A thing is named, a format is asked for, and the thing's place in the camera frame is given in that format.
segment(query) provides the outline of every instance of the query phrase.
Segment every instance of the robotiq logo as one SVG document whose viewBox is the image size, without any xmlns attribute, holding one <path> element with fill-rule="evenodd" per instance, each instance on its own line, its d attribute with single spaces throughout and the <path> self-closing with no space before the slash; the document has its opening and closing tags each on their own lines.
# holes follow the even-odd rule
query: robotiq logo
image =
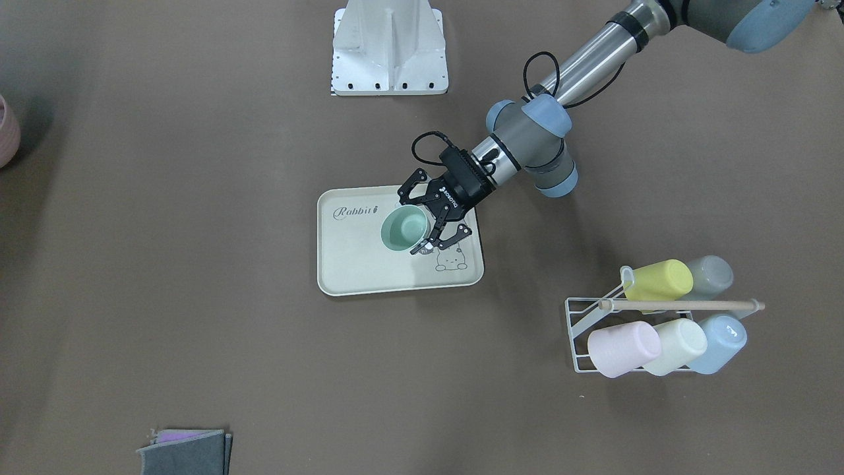
<svg viewBox="0 0 844 475">
<path fill-rule="evenodd" d="M 340 206 L 339 208 L 334 210 L 334 219 L 337 221 L 342 221 L 349 216 L 374 215 L 377 212 L 377 206 L 372 206 L 371 208 L 367 208 L 365 206 L 360 206 L 358 208 L 348 208 L 346 206 Z"/>
<path fill-rule="evenodd" d="M 452 202 L 452 206 L 457 208 L 457 201 L 455 201 L 454 198 L 452 198 L 452 194 L 450 194 L 446 191 L 446 187 L 440 188 L 440 191 L 446 196 L 446 198 L 448 198 L 449 201 Z"/>
</svg>

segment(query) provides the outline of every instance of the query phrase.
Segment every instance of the brown table surface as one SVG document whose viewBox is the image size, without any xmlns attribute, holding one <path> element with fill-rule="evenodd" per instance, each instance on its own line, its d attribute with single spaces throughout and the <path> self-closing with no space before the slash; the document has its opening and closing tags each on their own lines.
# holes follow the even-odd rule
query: brown table surface
<svg viewBox="0 0 844 475">
<path fill-rule="evenodd" d="M 138 472 L 151 429 L 226 428 L 245 473 L 836 473 L 844 28 L 748 56 L 687 28 L 572 111 L 569 198 L 478 208 L 472 287 L 330 298 L 316 202 L 464 147 L 625 2 L 435 2 L 445 96 L 328 94 L 337 1 L 0 4 L 0 472 Z M 548 64 L 538 60 L 532 80 Z M 433 153 L 433 145 L 423 147 Z M 758 298 L 719 374 L 575 374 L 565 298 L 719 254 Z"/>
</svg>

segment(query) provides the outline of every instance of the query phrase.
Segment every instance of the tray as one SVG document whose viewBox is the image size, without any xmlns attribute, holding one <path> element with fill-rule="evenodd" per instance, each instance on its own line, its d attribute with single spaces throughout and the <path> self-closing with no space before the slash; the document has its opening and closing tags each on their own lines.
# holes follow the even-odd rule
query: tray
<svg viewBox="0 0 844 475">
<path fill-rule="evenodd" d="M 398 206 L 398 185 L 332 189 L 316 202 L 316 282 L 332 297 L 464 287 L 484 275 L 474 210 L 462 221 L 473 234 L 428 255 L 395 252 L 381 242 L 381 223 Z M 451 236 L 458 223 L 448 223 Z"/>
</svg>

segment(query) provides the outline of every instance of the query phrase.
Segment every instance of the folded cloth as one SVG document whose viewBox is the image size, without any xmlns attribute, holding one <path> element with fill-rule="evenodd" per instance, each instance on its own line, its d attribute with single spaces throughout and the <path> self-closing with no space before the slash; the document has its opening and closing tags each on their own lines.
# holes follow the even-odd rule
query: folded cloth
<svg viewBox="0 0 844 475">
<path fill-rule="evenodd" d="M 141 475 L 228 475 L 231 434 L 223 430 L 162 430 L 138 450 Z"/>
</svg>

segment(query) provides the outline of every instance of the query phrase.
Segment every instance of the gray cloth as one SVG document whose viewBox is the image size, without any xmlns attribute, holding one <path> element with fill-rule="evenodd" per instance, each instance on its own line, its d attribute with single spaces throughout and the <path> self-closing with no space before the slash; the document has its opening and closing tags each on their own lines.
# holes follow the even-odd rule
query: gray cloth
<svg viewBox="0 0 844 475">
<path fill-rule="evenodd" d="M 228 475 L 231 434 L 209 430 L 138 450 L 141 475 Z"/>
</svg>

